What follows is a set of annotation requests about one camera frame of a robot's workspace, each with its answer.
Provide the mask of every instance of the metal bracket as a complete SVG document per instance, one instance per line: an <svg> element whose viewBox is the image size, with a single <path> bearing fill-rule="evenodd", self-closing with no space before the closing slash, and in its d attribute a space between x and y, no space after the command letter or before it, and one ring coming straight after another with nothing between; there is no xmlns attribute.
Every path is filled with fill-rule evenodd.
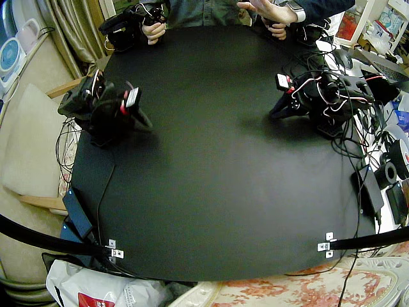
<svg viewBox="0 0 409 307"><path fill-rule="evenodd" d="M327 232L325 234L325 240L326 242L317 244L317 251L325 251L325 258L332 258L334 256L334 251L330 249L330 242L336 241L336 239L334 239L334 233Z"/></svg>
<svg viewBox="0 0 409 307"><path fill-rule="evenodd" d="M120 249L112 249L111 257L123 259L123 251L121 251Z"/></svg>
<svg viewBox="0 0 409 307"><path fill-rule="evenodd" d="M116 249L116 241L109 239L109 245L106 246L107 248L111 248L111 257L109 257L109 261L111 261L112 263L115 263L115 259L116 258L121 258L123 259L124 257L124 252L120 249Z"/></svg>
<svg viewBox="0 0 409 307"><path fill-rule="evenodd" d="M109 239L109 248L116 248L116 241Z"/></svg>

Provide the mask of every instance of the black bar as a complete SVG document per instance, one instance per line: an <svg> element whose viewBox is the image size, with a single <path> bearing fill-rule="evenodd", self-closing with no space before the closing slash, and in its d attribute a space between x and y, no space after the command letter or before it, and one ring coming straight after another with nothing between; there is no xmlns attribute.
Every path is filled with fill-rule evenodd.
<svg viewBox="0 0 409 307"><path fill-rule="evenodd" d="M111 249L103 246L76 243L68 240L63 240L44 233L36 232L27 227L24 227L16 222L0 214L0 232L10 238L20 242L44 248L51 251L59 251L60 253L68 253L75 255L102 256L109 255Z"/></svg>
<svg viewBox="0 0 409 307"><path fill-rule="evenodd" d="M391 244L406 242L409 240L409 228L392 230L378 235L368 235L366 237L344 239L330 242L330 249L360 249L379 248Z"/></svg>

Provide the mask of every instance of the black table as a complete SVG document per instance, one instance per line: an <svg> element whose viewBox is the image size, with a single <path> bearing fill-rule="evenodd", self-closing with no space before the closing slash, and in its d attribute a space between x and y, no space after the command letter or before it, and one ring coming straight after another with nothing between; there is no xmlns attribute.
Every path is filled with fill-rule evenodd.
<svg viewBox="0 0 409 307"><path fill-rule="evenodd" d="M112 56L106 78L142 87L155 131L108 149L82 133L72 184L96 219L115 163L100 222L125 252L117 264L149 278L254 278L326 262L327 232L353 237L348 158L307 118L267 118L282 95L275 74L297 49L234 26L168 31ZM373 233L361 216L360 235Z"/></svg>

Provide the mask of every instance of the red sticker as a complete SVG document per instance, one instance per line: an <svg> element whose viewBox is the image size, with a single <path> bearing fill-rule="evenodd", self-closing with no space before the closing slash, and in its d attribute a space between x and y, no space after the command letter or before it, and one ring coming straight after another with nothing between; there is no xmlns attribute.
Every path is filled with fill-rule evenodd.
<svg viewBox="0 0 409 307"><path fill-rule="evenodd" d="M113 302L94 299L82 293L78 293L78 304L79 307L115 307Z"/></svg>

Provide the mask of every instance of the person's hand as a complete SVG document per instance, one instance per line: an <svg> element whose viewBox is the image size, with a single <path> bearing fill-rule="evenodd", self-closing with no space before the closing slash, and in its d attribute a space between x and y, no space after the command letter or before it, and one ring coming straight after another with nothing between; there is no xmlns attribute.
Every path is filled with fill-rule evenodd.
<svg viewBox="0 0 409 307"><path fill-rule="evenodd" d="M160 22L157 22L156 24L153 24L152 26L142 26L142 32L143 34L146 35L148 38L148 45L155 45L159 38L165 34L166 30L166 24L161 24Z"/></svg>
<svg viewBox="0 0 409 307"><path fill-rule="evenodd" d="M267 30L269 30L273 37L278 38L279 40L285 40L287 38L286 32L286 25L285 24L272 24L270 26L271 21L265 19L264 17L261 18L264 25L266 26Z"/></svg>
<svg viewBox="0 0 409 307"><path fill-rule="evenodd" d="M287 6L272 4L269 0L249 0L249 2L238 2L239 8L256 12L258 15L281 24L296 22L298 17Z"/></svg>

